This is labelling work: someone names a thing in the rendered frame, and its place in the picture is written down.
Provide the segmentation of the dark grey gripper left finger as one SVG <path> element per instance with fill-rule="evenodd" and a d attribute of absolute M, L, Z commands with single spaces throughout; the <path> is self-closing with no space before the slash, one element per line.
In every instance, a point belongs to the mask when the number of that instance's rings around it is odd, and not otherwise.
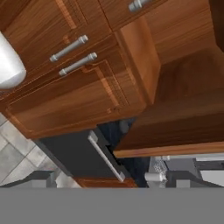
<path fill-rule="evenodd" d="M 34 171 L 26 178 L 2 185 L 2 188 L 55 188 L 54 171 Z"/>

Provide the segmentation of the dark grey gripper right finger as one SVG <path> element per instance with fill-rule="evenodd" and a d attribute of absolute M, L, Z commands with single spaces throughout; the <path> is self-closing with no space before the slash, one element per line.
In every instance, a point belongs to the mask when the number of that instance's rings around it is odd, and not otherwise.
<path fill-rule="evenodd" d="M 221 188 L 221 185 L 217 185 L 201 178 L 197 178 L 189 171 L 168 171 L 166 173 L 166 188 L 201 188 L 212 187 Z"/>

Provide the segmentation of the wooden cabinet front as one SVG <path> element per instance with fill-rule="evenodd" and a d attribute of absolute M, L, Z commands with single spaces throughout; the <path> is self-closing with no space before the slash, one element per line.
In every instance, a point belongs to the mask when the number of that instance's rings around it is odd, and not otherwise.
<path fill-rule="evenodd" d="M 126 178 L 123 182 L 117 178 L 74 178 L 74 180 L 84 188 L 137 188 L 132 178 Z"/>

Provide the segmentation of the wooden cabinet door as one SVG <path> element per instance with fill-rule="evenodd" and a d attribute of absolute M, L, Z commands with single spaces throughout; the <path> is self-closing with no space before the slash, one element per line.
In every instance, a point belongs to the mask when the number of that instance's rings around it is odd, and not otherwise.
<path fill-rule="evenodd" d="M 97 58 L 67 75 L 59 71 L 90 53 Z M 28 138 L 92 128 L 132 117 L 145 100 L 116 38 L 111 35 L 3 99 L 3 113 Z"/>
<path fill-rule="evenodd" d="M 73 62 L 111 34 L 98 0 L 0 0 L 0 30 L 24 63 L 23 85 Z M 88 42 L 55 62 L 50 57 L 87 35 Z"/>

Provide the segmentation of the black dishwasher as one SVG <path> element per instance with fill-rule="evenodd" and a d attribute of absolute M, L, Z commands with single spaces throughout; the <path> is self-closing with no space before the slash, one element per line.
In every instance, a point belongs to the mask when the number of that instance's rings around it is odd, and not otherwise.
<path fill-rule="evenodd" d="M 94 146 L 88 141 L 90 131 L 97 135 L 98 144 L 111 163 L 125 175 L 126 179 L 131 178 L 124 166 L 116 160 L 109 150 L 109 144 L 98 129 L 42 137 L 36 139 L 35 143 L 73 180 L 74 178 L 116 178 Z"/>

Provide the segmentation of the wooden drawer front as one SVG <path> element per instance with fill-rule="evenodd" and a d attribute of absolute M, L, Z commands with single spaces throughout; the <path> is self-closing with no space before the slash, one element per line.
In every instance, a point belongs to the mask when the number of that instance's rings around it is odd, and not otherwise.
<path fill-rule="evenodd" d="M 141 9 L 131 12 L 129 10 L 129 4 L 133 1 L 134 0 L 99 0 L 108 23 L 113 31 L 124 27 L 137 18 L 140 18 L 142 15 L 157 8 L 167 0 L 152 0 Z"/>

